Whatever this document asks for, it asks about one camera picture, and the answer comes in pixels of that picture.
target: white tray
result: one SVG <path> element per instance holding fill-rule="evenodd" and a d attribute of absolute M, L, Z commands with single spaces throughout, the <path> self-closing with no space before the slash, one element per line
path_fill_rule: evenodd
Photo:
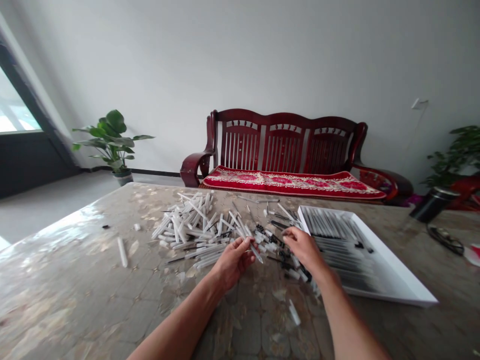
<path fill-rule="evenodd" d="M 298 208 L 298 215 L 300 216 L 303 228 L 310 234 L 310 229 L 307 227 L 302 208 L 314 209 L 314 207 L 301 205 Z M 374 250 L 373 253 L 368 253 L 366 249 L 360 251 L 362 251 L 365 257 L 373 262 L 373 270 L 379 279 L 382 291 L 369 292 L 344 286 L 343 288 L 348 294 L 416 305 L 424 308 L 439 303 L 435 296 L 432 295 L 432 293 L 354 212 L 333 210 L 323 207 L 319 209 L 351 218 L 357 224 L 363 235 L 369 241 L 369 245 Z"/>

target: bench backrest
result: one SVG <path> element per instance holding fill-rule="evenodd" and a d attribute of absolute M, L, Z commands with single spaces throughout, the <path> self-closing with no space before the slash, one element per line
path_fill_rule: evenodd
<path fill-rule="evenodd" d="M 364 122 L 337 116 L 308 119 L 288 112 L 214 110 L 207 118 L 207 147 L 215 150 L 214 167 L 220 160 L 232 169 L 334 174 L 349 171 L 360 157 L 367 128 Z"/>

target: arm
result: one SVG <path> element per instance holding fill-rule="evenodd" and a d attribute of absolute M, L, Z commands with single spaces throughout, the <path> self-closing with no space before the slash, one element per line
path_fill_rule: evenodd
<path fill-rule="evenodd" d="M 312 237 L 297 227 L 289 227 L 282 234 L 283 241 L 312 274 L 320 288 L 333 337 L 335 358 L 390 359 L 351 304 L 337 274 L 322 259 Z"/>
<path fill-rule="evenodd" d="M 199 187 L 200 181 L 197 175 L 199 167 L 203 177 L 206 177 L 209 174 L 210 157 L 213 154 L 213 151 L 205 150 L 203 152 L 193 153 L 183 160 L 180 168 L 180 176 L 186 187 Z"/>
<path fill-rule="evenodd" d="M 212 270 L 129 356 L 128 360 L 190 359 L 210 316 L 225 293 L 253 264 L 255 256 L 247 251 L 252 237 L 239 237 L 229 244 Z"/>
<path fill-rule="evenodd" d="M 414 187 L 412 186 L 412 183 L 396 172 L 368 167 L 360 160 L 355 160 L 351 166 L 352 168 L 378 174 L 387 179 L 391 183 L 391 192 L 387 195 L 385 201 L 389 204 L 401 205 L 414 193 Z"/>

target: plant pot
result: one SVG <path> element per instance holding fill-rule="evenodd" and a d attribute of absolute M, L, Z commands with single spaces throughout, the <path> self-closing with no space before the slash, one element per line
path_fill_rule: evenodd
<path fill-rule="evenodd" d="M 132 170 L 127 169 L 121 173 L 115 173 L 112 171 L 113 177 L 118 181 L 120 186 L 122 187 L 125 184 L 132 183 L 134 181 L 134 177 L 132 175 Z"/>

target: gray floor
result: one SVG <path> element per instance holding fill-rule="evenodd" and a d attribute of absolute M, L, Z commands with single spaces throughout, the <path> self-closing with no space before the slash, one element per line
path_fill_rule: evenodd
<path fill-rule="evenodd" d="M 179 177 L 133 174 L 133 179 L 138 183 L 184 186 Z M 14 244 L 118 187 L 109 171 L 97 171 L 0 200 L 0 250 L 5 247 L 2 238 Z"/>

